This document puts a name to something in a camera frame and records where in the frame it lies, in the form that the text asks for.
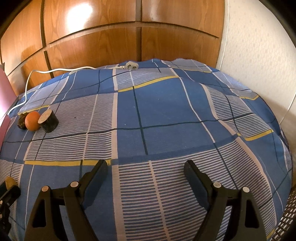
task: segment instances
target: plaid fabric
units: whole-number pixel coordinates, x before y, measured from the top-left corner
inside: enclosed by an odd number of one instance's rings
[[[212,181],[251,189],[270,239],[287,203],[292,161],[263,99],[194,60],[110,67],[51,79],[11,114],[0,153],[0,181],[11,175],[22,192],[11,207],[11,236],[23,240],[42,186],[65,187],[105,159],[107,179],[86,210],[100,240],[192,240],[206,214],[183,173],[192,159]],[[48,108],[59,119],[52,133],[17,128],[18,114]],[[74,240],[64,209],[62,216]]]

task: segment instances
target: yellow object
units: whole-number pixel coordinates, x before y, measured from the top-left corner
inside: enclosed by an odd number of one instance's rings
[[[37,131],[40,128],[40,124],[38,124],[39,118],[40,114],[37,111],[30,112],[25,119],[26,128],[29,131]]]
[[[12,177],[6,177],[5,178],[5,185],[6,189],[10,189],[13,185],[17,186],[16,180],[14,180]]]

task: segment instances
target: orange ball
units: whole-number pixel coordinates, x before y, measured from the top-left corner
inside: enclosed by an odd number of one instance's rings
[[[38,124],[39,118],[40,114],[37,111],[30,112],[25,119],[26,128],[29,131],[37,131],[40,128],[40,124]]]

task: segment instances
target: white power cord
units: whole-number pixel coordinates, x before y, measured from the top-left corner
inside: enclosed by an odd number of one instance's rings
[[[18,108],[19,106],[22,106],[24,105],[26,102],[27,102],[27,89],[28,89],[28,83],[29,83],[29,79],[30,79],[30,76],[33,72],[38,72],[38,73],[41,73],[41,74],[48,74],[48,73],[51,73],[51,72],[54,72],[54,71],[57,71],[57,70],[64,70],[64,71],[75,71],[75,70],[80,70],[80,69],[95,69],[94,67],[90,67],[90,66],[84,66],[84,67],[80,67],[80,68],[76,68],[76,69],[53,69],[53,70],[49,70],[49,71],[40,71],[40,70],[32,70],[31,73],[29,74],[29,77],[27,79],[27,83],[26,83],[26,88],[25,88],[25,101],[23,103],[20,103],[16,106],[14,106],[13,108],[10,109],[10,111],[7,113],[7,115],[9,115],[11,113],[11,111],[13,111],[15,108]]]

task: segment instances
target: bedsheet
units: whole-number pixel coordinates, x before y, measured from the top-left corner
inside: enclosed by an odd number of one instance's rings
[[[251,189],[269,239],[291,189],[292,160],[268,105],[194,60],[138,64],[134,71],[104,66],[65,73],[31,89],[28,102],[10,114],[0,181],[11,175],[21,189],[10,236],[24,239],[43,186],[66,187],[105,159],[107,178],[86,210],[99,240],[192,240],[206,214],[183,173],[192,159],[212,181]],[[55,131],[18,129],[18,114],[48,108],[59,119]],[[227,208],[217,240],[229,216]]]

